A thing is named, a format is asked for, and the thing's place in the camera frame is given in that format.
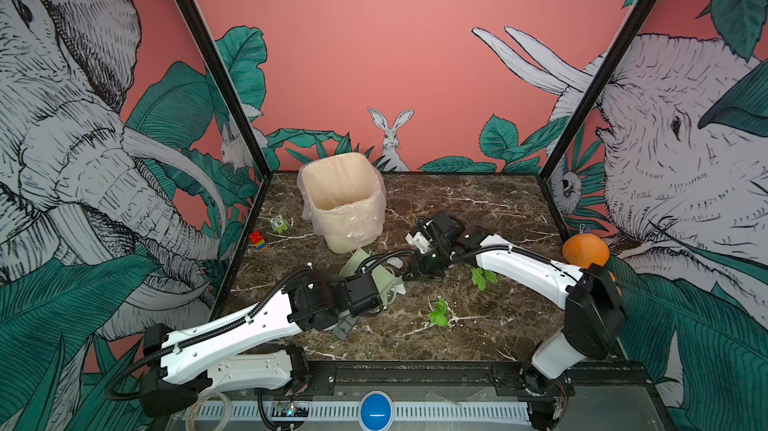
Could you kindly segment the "light green dustpan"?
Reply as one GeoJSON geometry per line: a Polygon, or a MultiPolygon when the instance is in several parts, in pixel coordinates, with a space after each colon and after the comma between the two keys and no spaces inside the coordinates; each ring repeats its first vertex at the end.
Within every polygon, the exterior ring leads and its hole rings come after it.
{"type": "MultiPolygon", "coordinates": [[[[339,275],[349,277],[365,258],[371,256],[363,248],[358,248],[339,271],[339,275]]],[[[391,306],[400,296],[406,294],[406,287],[399,272],[404,269],[404,262],[399,257],[388,258],[372,271],[373,280],[382,298],[384,306],[391,306]]]]}

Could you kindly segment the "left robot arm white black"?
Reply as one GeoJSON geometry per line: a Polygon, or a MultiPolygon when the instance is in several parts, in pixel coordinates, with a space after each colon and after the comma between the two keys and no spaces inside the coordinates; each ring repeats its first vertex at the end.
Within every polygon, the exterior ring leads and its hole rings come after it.
{"type": "Polygon", "coordinates": [[[163,417],[192,405],[205,394],[244,387],[304,392],[312,375],[296,346],[283,350],[287,361],[236,356],[269,341],[308,330],[326,331],[342,318],[381,307],[383,299],[369,273],[331,275],[305,265],[285,275],[256,304],[206,325],[173,331],[157,325],[148,332],[143,357],[106,385],[110,401],[140,403],[149,417],[163,417]]]}

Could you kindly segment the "beige trash bin with liner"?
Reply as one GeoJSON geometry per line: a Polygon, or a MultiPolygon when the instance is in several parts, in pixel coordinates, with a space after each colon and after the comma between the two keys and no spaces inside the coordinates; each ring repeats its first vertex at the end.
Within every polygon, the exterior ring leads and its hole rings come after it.
{"type": "Polygon", "coordinates": [[[303,165],[297,186],[302,218],[337,254],[369,245],[383,232],[386,188],[381,173],[359,152],[303,165]]]}

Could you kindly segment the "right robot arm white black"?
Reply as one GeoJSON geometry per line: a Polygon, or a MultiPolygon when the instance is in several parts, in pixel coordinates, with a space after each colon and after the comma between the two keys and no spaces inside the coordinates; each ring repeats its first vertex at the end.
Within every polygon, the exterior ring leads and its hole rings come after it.
{"type": "Polygon", "coordinates": [[[406,271],[409,279],[442,277],[450,266],[470,263],[529,288],[564,311],[561,330],[543,341],[523,367],[530,382],[549,384],[581,361],[619,351],[627,315],[615,278],[604,266],[546,258],[482,226],[466,227],[444,211],[419,217],[406,242],[417,249],[406,271]]]}

